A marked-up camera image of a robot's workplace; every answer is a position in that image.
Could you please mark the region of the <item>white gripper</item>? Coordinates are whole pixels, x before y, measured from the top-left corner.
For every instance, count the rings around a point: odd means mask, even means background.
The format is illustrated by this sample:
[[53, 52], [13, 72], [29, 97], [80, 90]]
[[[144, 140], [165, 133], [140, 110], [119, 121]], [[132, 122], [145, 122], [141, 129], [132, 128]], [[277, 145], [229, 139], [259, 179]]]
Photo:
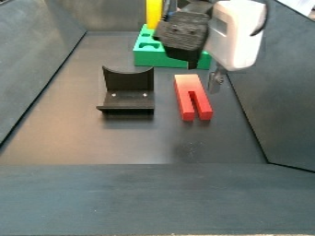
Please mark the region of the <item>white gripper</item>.
[[267, 5], [253, 0], [217, 1], [212, 6], [209, 36], [204, 50], [216, 65], [209, 73], [208, 91], [220, 91], [227, 70], [236, 71], [255, 64], [263, 24], [267, 19]]

